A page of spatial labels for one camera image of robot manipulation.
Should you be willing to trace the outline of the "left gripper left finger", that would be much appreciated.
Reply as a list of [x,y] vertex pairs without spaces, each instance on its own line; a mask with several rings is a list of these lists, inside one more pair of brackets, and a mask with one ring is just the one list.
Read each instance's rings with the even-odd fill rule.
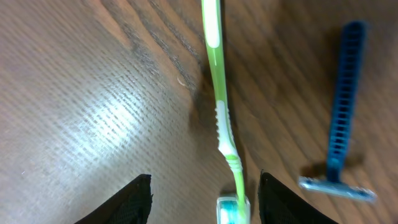
[[146,224],[151,208],[151,175],[141,174],[75,224]]

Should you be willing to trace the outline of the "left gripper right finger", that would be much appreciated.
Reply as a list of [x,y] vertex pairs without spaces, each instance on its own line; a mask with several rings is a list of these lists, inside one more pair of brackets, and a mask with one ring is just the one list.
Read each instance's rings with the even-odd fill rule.
[[262,224],[335,224],[268,172],[261,172],[259,216]]

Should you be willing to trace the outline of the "green white toothbrush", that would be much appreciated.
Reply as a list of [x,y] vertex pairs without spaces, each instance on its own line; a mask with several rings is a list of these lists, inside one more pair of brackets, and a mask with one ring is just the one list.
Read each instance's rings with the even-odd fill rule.
[[217,222],[249,224],[250,202],[245,194],[243,164],[234,141],[228,108],[221,1],[202,0],[201,11],[206,51],[215,93],[218,150],[224,155],[233,173],[236,186],[235,195],[221,196],[217,199]]

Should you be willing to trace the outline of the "blue disposable razor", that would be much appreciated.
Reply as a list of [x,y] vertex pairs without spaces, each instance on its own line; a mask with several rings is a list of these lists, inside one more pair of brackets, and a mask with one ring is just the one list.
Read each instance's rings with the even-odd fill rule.
[[362,21],[351,21],[341,31],[338,74],[333,97],[331,122],[326,158],[326,179],[299,177],[302,188],[322,192],[351,200],[374,202],[377,195],[369,189],[347,185],[341,181],[351,137],[351,125],[358,80],[361,73],[366,25]]

